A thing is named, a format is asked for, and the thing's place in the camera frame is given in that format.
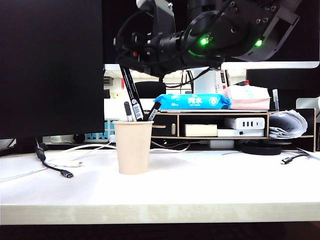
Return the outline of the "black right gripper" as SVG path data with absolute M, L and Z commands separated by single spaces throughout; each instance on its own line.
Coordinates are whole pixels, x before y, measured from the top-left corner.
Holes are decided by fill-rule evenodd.
M 163 38 L 163 31 L 133 32 L 129 35 L 119 31 L 114 37 L 117 51 L 115 62 L 123 68 L 149 73 L 154 77 L 181 70 L 181 54 L 164 58 L 164 46 L 161 44 Z

